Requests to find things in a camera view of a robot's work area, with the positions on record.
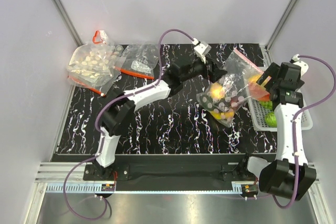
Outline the clear dotted zip bag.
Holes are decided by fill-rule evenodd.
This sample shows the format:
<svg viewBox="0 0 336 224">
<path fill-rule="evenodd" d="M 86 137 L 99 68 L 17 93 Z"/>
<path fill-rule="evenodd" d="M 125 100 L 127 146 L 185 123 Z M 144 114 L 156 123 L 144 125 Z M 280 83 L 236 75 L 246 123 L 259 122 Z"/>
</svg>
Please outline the clear dotted zip bag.
<svg viewBox="0 0 336 224">
<path fill-rule="evenodd" d="M 248 89 L 248 78 L 258 74 L 262 75 L 263 71 L 237 49 L 233 50 L 225 61 L 224 70 L 227 71 L 227 74 L 222 76 L 215 83 L 219 83 L 223 86 L 226 92 L 225 97 L 220 100 L 213 100 L 209 93 L 210 86 L 212 85 L 210 84 L 208 88 L 204 92 L 199 93 L 196 98 L 200 106 L 209 113 L 211 111 L 226 112 L 233 110 L 236 114 L 239 108 L 251 98 Z M 229 104 L 232 97 L 239 97 L 239 104 L 235 108 Z M 234 118 L 229 121 L 217 121 L 226 127 L 230 127 L 233 120 Z"/>
</svg>

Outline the yellow banana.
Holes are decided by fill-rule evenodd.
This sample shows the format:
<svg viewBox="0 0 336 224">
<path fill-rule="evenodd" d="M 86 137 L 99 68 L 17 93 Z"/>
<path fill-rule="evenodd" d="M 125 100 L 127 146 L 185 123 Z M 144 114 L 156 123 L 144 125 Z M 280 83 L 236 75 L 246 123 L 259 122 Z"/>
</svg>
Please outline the yellow banana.
<svg viewBox="0 0 336 224">
<path fill-rule="evenodd" d="M 210 114 L 217 120 L 232 120 L 235 112 L 233 110 L 228 110 L 226 112 L 216 112 L 211 111 Z"/>
</svg>

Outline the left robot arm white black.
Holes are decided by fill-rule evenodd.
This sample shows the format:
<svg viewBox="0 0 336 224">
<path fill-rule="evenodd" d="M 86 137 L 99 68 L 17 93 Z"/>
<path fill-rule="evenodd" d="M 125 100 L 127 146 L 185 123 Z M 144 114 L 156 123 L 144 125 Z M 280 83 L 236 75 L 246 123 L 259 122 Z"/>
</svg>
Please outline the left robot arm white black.
<svg viewBox="0 0 336 224">
<path fill-rule="evenodd" d="M 128 91 L 114 91 L 112 100 L 99 112 L 95 122 L 100 132 L 98 150 L 92 162 L 95 174 L 103 180 L 115 174 L 113 166 L 119 138 L 128 130 L 138 109 L 176 95 L 189 79 L 201 76 L 215 83 L 226 73 L 209 58 L 205 61 L 195 59 L 187 65 L 171 65 L 155 83 Z"/>
</svg>

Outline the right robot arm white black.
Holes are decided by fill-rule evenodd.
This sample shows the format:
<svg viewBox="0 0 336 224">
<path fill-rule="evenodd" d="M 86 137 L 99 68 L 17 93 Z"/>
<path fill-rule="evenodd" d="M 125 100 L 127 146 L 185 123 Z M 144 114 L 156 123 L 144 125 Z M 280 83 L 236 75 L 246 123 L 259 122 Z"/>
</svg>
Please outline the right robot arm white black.
<svg viewBox="0 0 336 224">
<path fill-rule="evenodd" d="M 253 84 L 270 94 L 277 121 L 277 152 L 271 163 L 250 156 L 238 167 L 239 176 L 250 180 L 256 176 L 259 190 L 273 196 L 300 200 L 316 179 L 317 172 L 308 166 L 302 141 L 301 119 L 304 106 L 299 89 L 304 81 L 301 76 L 308 65 L 299 60 L 295 63 L 272 63 Z"/>
</svg>

